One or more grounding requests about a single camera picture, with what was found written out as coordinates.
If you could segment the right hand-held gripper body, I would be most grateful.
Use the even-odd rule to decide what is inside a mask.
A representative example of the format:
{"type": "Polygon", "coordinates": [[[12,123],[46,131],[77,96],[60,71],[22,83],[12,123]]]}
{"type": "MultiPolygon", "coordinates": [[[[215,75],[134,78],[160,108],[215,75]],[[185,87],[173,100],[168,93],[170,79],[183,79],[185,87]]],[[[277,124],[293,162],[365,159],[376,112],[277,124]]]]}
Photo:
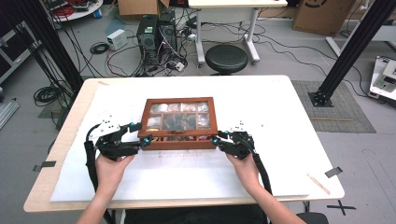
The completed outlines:
{"type": "Polygon", "coordinates": [[[233,122],[225,130],[231,133],[231,137],[229,139],[222,139],[222,141],[228,144],[228,148],[223,152],[233,155],[239,160],[251,154],[253,159],[257,160],[260,156],[255,147],[255,141],[262,128],[262,124],[256,124],[251,120],[245,121],[240,119],[233,122]]]}

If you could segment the wooden box with glass lid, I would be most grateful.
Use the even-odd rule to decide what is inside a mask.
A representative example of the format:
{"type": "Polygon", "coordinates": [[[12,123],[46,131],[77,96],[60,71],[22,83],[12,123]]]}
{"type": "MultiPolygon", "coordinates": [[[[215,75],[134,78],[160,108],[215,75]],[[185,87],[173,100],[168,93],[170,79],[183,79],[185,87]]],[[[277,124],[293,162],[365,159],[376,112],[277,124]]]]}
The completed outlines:
{"type": "Polygon", "coordinates": [[[145,150],[214,149],[211,138],[218,133],[214,99],[212,97],[147,99],[142,115],[139,138],[152,135],[152,142],[145,150]],[[187,131],[157,131],[148,129],[149,110],[153,104],[206,102],[209,106],[211,125],[208,129],[187,131]]]}

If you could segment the person's left hand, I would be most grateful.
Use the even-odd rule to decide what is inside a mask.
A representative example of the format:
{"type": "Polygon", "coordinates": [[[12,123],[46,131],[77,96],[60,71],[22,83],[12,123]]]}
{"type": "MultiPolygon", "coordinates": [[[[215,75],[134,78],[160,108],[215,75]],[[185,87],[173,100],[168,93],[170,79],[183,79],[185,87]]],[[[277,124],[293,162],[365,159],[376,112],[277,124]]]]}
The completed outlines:
{"type": "Polygon", "coordinates": [[[98,176],[98,188],[96,193],[101,196],[112,198],[119,187],[125,169],[133,159],[134,156],[126,156],[112,161],[100,155],[96,159],[96,172],[98,176]]]}

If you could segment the group of small packets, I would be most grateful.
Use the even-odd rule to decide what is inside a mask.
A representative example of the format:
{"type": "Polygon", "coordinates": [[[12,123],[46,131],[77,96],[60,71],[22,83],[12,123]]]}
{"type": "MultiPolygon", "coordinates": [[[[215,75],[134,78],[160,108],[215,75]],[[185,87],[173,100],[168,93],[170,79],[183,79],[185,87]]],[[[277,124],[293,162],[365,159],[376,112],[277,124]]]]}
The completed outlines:
{"type": "Polygon", "coordinates": [[[149,110],[149,130],[201,130],[208,129],[210,125],[209,106],[206,102],[153,104],[149,110]]]}

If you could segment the black tape strip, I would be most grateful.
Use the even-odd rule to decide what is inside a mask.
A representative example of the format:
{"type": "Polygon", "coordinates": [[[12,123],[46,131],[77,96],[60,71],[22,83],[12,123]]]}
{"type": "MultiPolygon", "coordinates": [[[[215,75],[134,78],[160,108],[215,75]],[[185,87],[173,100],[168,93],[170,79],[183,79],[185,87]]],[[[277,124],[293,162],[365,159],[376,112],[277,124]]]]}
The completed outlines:
{"type": "Polygon", "coordinates": [[[40,172],[43,168],[49,168],[49,167],[54,167],[56,164],[56,161],[42,161],[40,165],[35,165],[33,167],[34,172],[40,172]]]}
{"type": "Polygon", "coordinates": [[[327,172],[325,173],[325,175],[326,175],[328,178],[331,178],[331,177],[333,177],[333,176],[335,176],[335,175],[341,174],[342,172],[343,172],[343,170],[342,170],[340,167],[334,167],[334,168],[332,168],[331,170],[327,171],[327,172]]]}

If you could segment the person's dark clothing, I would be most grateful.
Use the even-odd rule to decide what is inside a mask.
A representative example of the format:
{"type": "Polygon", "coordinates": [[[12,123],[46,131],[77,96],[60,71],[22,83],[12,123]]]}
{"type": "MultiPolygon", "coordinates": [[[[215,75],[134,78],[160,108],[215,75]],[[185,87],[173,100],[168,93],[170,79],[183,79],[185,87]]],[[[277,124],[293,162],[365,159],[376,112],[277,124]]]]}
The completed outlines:
{"type": "Polygon", "coordinates": [[[124,224],[264,224],[257,204],[129,209],[124,224]]]}

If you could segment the thin wooden stick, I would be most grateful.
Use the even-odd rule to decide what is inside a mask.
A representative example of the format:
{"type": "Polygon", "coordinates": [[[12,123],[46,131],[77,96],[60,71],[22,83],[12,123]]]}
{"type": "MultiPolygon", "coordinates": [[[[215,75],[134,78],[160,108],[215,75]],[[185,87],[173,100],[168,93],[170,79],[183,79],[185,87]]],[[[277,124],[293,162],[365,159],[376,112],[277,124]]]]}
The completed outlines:
{"type": "Polygon", "coordinates": [[[321,188],[326,194],[331,195],[331,192],[323,185],[321,184],[318,179],[316,179],[313,175],[307,174],[307,176],[319,187],[321,188]]]}

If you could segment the small white device box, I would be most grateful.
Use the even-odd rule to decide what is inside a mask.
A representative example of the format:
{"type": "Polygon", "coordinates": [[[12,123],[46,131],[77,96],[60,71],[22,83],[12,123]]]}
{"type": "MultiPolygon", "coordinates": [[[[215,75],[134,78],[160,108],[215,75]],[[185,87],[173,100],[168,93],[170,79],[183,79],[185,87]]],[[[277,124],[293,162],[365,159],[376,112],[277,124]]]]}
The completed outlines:
{"type": "Polygon", "coordinates": [[[124,30],[117,30],[107,37],[107,42],[113,50],[118,50],[128,44],[127,35],[124,30]]]}

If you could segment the black chair seat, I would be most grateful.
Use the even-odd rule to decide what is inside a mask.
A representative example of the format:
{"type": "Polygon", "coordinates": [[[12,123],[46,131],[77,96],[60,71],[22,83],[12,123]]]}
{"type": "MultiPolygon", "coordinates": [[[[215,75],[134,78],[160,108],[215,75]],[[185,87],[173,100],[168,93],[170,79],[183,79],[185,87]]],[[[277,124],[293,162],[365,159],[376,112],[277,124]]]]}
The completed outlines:
{"type": "Polygon", "coordinates": [[[329,220],[324,214],[316,212],[299,213],[298,217],[306,224],[329,224],[329,220]]]}

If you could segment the grey floor mat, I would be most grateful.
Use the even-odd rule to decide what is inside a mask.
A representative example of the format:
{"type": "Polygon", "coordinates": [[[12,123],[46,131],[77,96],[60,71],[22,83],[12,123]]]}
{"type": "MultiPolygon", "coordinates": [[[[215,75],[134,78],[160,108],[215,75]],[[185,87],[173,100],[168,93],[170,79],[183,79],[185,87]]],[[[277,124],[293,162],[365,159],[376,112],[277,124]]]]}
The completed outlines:
{"type": "Polygon", "coordinates": [[[375,128],[344,83],[341,83],[335,90],[331,98],[332,106],[313,106],[308,93],[314,92],[320,84],[320,81],[292,81],[292,85],[316,132],[376,133],[375,128]]]}

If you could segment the small cardboard box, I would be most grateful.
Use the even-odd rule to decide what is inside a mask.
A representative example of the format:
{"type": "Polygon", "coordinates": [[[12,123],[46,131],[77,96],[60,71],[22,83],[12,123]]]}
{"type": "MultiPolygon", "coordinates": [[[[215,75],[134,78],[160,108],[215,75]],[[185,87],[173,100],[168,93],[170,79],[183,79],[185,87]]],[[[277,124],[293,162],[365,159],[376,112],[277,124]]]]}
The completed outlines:
{"type": "Polygon", "coordinates": [[[170,0],[118,0],[122,16],[158,14],[163,7],[169,7],[170,0]]]}

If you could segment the round white table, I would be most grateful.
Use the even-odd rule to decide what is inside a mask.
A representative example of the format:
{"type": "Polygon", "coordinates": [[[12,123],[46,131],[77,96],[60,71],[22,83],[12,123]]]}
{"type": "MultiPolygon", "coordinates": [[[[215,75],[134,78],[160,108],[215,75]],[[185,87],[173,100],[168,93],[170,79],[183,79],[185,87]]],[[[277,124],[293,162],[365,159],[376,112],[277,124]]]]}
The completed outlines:
{"type": "Polygon", "coordinates": [[[104,0],[43,0],[53,21],[72,21],[95,14],[104,0]]]}

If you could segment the dark metal rack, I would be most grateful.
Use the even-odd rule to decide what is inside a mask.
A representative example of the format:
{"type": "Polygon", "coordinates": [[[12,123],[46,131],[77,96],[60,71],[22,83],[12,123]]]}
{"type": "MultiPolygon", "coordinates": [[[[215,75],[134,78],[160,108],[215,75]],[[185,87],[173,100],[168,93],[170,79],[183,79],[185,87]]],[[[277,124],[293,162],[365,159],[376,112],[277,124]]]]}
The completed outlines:
{"type": "Polygon", "coordinates": [[[40,41],[25,21],[13,28],[0,24],[0,84],[39,46],[40,41]]]}

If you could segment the large cardboard box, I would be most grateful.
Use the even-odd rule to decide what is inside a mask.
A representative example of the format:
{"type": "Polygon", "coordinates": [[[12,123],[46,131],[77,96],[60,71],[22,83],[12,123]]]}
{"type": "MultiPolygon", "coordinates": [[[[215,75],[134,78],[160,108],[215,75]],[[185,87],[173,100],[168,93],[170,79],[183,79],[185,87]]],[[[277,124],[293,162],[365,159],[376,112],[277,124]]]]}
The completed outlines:
{"type": "Polygon", "coordinates": [[[301,0],[292,29],[336,36],[355,2],[356,0],[301,0]]]}

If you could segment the black metal post with base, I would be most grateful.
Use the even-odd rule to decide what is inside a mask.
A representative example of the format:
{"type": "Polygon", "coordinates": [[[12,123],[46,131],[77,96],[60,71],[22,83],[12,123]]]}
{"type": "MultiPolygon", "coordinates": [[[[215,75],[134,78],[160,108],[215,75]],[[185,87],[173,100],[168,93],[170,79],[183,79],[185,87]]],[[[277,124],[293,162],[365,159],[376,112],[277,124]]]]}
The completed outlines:
{"type": "Polygon", "coordinates": [[[333,93],[395,9],[396,0],[374,0],[322,84],[308,93],[314,107],[332,107],[333,93]]]}

